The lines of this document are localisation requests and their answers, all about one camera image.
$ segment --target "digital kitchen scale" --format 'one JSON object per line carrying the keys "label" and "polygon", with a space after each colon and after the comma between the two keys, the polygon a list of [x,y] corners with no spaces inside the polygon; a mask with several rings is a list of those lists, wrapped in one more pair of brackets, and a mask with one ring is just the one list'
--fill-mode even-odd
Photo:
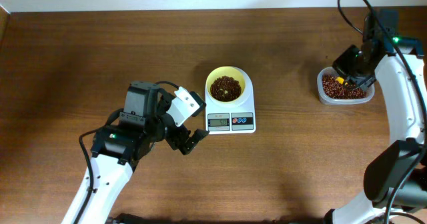
{"label": "digital kitchen scale", "polygon": [[[212,83],[220,77],[239,81],[242,93],[233,101],[223,102],[210,95]],[[256,130],[254,88],[248,74],[237,67],[219,67],[206,79],[206,130],[209,134],[253,133]]]}

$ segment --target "black cable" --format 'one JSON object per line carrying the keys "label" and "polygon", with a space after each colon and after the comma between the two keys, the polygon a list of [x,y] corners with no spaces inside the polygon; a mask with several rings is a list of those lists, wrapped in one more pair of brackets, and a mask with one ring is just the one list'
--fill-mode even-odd
{"label": "black cable", "polygon": [[347,24],[349,24],[351,27],[353,27],[357,32],[359,32],[360,34],[363,35],[363,31],[360,30],[359,28],[357,28],[355,25],[353,25],[353,23],[346,17],[346,15],[344,14],[344,12],[341,9],[341,0],[338,0],[338,11],[340,12],[342,18],[344,18],[344,20],[346,21]]}
{"label": "black cable", "polygon": [[170,82],[170,81],[158,81],[158,82],[156,82],[155,84],[169,84],[169,85],[171,85],[172,87],[175,87],[176,89],[179,89],[179,87],[178,87],[178,85],[176,85],[175,83],[172,83],[172,82]]}
{"label": "black cable", "polygon": [[91,198],[91,195],[92,195],[92,191],[93,191],[93,170],[92,170],[92,164],[91,164],[91,161],[89,159],[89,155],[87,154],[86,147],[83,144],[83,138],[85,136],[87,136],[87,135],[90,135],[92,133],[97,132],[100,129],[101,128],[98,128],[98,129],[95,129],[95,130],[92,130],[92,131],[88,131],[88,132],[86,132],[84,134],[81,134],[80,137],[79,137],[80,147],[81,147],[81,150],[83,151],[83,154],[85,155],[87,170],[89,171],[89,188],[87,188],[87,194],[86,194],[85,201],[83,202],[83,205],[80,207],[79,213],[75,217],[74,224],[78,224],[79,223],[80,217],[83,215],[83,212],[86,209],[87,203],[89,202],[89,200]]}
{"label": "black cable", "polygon": [[398,213],[398,212],[391,212],[390,215],[398,215],[398,216],[402,216],[402,217],[407,217],[409,219],[412,219],[416,222],[418,222],[419,224],[425,224],[425,222],[421,221],[421,219],[414,217],[411,214],[407,214],[407,213]]}
{"label": "black cable", "polygon": [[[377,18],[377,16],[375,15],[375,12],[371,6],[371,4],[369,4],[368,0],[363,0],[363,2],[365,2],[366,6],[369,8],[369,11],[371,12],[372,16],[375,18],[375,21],[377,22],[378,26],[381,28],[381,31],[383,32],[384,36],[387,38],[387,40],[391,43],[391,45],[393,46],[393,48],[396,50],[397,54],[399,55],[400,59],[402,60],[406,72],[408,72],[408,75],[410,77],[410,80],[412,82],[412,84],[414,85],[416,94],[417,94],[417,98],[420,101],[420,107],[422,110],[422,118],[424,121],[424,130],[427,130],[427,110],[426,110],[426,105],[424,103],[424,99],[422,98],[422,94],[421,94],[421,90],[420,90],[420,86],[418,85],[418,82],[416,80],[416,76],[413,74],[411,68],[409,67],[408,62],[406,61],[405,57],[403,56],[403,53],[401,52],[401,50],[399,49],[399,47],[395,44],[395,42],[393,42],[391,36],[389,36],[389,34],[387,33],[386,29],[382,26],[380,20]],[[406,170],[405,174],[403,174],[402,178],[399,180],[398,184],[395,186],[395,188],[393,189],[393,192],[391,194],[391,197],[389,198],[388,202],[387,202],[387,206],[386,206],[386,213],[384,214],[384,224],[388,224],[388,221],[390,219],[390,210],[393,206],[393,202],[394,199],[396,198],[396,194],[398,192],[398,190],[403,186],[403,183],[405,182],[405,180],[407,180],[407,178],[411,175],[411,173],[413,172],[413,170],[415,169],[415,167],[417,166],[417,164],[419,164],[419,162],[422,160],[422,158],[424,157],[424,155],[427,152],[427,140],[426,140],[427,135],[424,134],[424,144],[421,148],[421,152],[420,154],[417,156],[417,158],[415,158],[414,162],[411,164],[411,166],[408,168],[408,170]]]}

